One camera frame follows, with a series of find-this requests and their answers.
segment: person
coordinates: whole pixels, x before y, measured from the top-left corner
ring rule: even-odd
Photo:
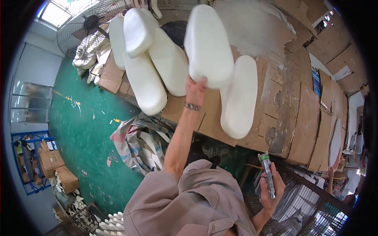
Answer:
[[[340,201],[342,201],[343,203],[345,203],[346,205],[348,205],[350,208],[353,208],[354,204],[356,203],[357,189],[355,190],[354,194],[350,194],[350,195],[344,197],[342,195],[342,193],[340,192],[340,190],[333,190],[333,177],[334,177],[335,172],[334,172],[334,170],[333,170],[332,167],[330,167],[328,169],[327,174],[328,174],[327,192],[329,194],[333,195],[335,198],[337,198]],[[340,211],[335,206],[333,206],[331,203],[327,202],[324,205],[324,212],[326,212],[328,214],[336,215]]]
[[[168,145],[163,170],[149,172],[127,203],[123,213],[126,235],[256,236],[274,213],[285,189],[274,163],[276,198],[269,198],[263,173],[263,209],[252,220],[229,172],[206,158],[185,167],[206,80],[196,83],[187,77],[184,110]]]

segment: metal shelf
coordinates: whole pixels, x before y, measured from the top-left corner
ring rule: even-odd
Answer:
[[[31,151],[21,145],[21,141],[25,138],[29,137],[30,140],[26,140],[26,144],[30,144],[31,146],[34,146],[34,149]],[[24,190],[27,194],[27,196],[32,195],[34,193],[38,193],[39,191],[42,191],[46,188],[51,187],[51,184],[47,184],[47,178],[44,176],[44,173],[41,168],[41,163],[39,161],[39,154],[38,154],[38,146],[40,146],[40,142],[42,140],[45,140],[46,142],[52,141],[53,137],[49,136],[49,131],[48,130],[42,130],[42,131],[33,131],[33,132],[24,132],[24,133],[12,133],[11,134],[11,145],[12,145],[12,150],[13,150],[13,157],[14,161],[17,166],[17,171],[20,176],[20,180],[23,183]],[[18,141],[19,146],[21,146],[22,149],[22,156],[23,156],[23,161],[25,164],[25,167],[23,167],[20,163],[19,159],[19,154],[16,151],[16,147],[14,146],[14,143]],[[37,171],[35,173],[41,178],[42,184],[37,185],[36,180],[34,179],[33,171],[36,169],[31,163],[31,159],[35,159],[37,162]],[[26,173],[28,175],[29,181],[24,182],[21,170],[26,169]]]

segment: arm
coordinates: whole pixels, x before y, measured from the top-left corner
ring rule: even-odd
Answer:
[[[328,181],[328,187],[327,187],[327,192],[329,193],[329,194],[331,194],[331,195],[333,195],[332,194],[332,190],[333,190],[333,175],[334,175],[334,172],[333,172],[333,169],[332,169],[332,167],[330,167],[329,169],[328,169],[328,179],[329,179],[329,181]]]
[[[186,81],[186,101],[193,105],[202,106],[205,92],[206,78],[195,83],[190,76]],[[183,173],[188,158],[192,135],[197,122],[198,112],[184,108],[180,121],[168,145],[164,159],[164,172],[175,176],[178,181]]]
[[[270,170],[272,171],[273,177],[273,184],[274,190],[276,194],[276,198],[270,199],[268,193],[268,184],[264,178],[265,172],[261,175],[260,179],[260,186],[261,186],[261,204],[263,205],[263,209],[257,213],[252,218],[252,224],[255,227],[257,234],[260,233],[262,227],[268,222],[268,220],[273,215],[278,202],[280,201],[282,195],[284,194],[285,190],[285,183],[282,181],[280,174],[278,173],[275,164],[272,162],[270,165]]]

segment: blue metal rack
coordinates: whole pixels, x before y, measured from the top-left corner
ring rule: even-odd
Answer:
[[[27,148],[25,148],[21,145],[21,140],[23,140],[26,136],[30,137],[30,140],[26,140],[26,143],[33,143],[33,145],[34,145],[34,158],[37,161],[37,167],[38,167],[38,170],[39,170],[38,171],[39,173],[37,173],[37,174],[42,179],[42,186],[41,185],[36,186],[36,184],[34,184],[31,181],[33,179],[32,178],[33,170],[32,169],[29,170],[29,168],[27,166],[27,160],[26,160]],[[37,151],[37,148],[36,148],[37,147],[36,143],[41,142],[42,140],[45,140],[46,142],[53,140],[53,137],[49,137],[49,131],[48,130],[42,130],[42,131],[34,131],[34,132],[12,133],[11,139],[12,139],[11,145],[12,145],[12,150],[13,150],[14,161],[16,162],[17,170],[18,170],[20,179],[23,183],[23,187],[25,189],[27,196],[32,195],[34,193],[38,193],[39,191],[42,191],[46,188],[51,187],[51,184],[46,184],[47,178],[44,176],[44,173],[42,171],[42,168],[41,168],[41,165],[40,165],[40,162],[39,162],[39,159],[38,159],[38,151]],[[21,172],[20,172],[20,168],[22,168],[22,166],[20,167],[20,164],[17,161],[17,157],[16,157],[16,151],[15,151],[15,148],[14,148],[14,142],[16,142],[16,141],[18,141],[20,143],[19,145],[21,145],[25,167],[26,167],[26,169],[28,169],[27,174],[28,174],[28,177],[29,177],[29,182],[26,183],[26,184],[24,183]]]

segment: beige shirt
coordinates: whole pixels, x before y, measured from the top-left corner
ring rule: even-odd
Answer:
[[[221,236],[234,225],[239,236],[256,236],[237,181],[211,165],[189,164],[178,183],[163,171],[148,173],[125,207],[126,235]]]

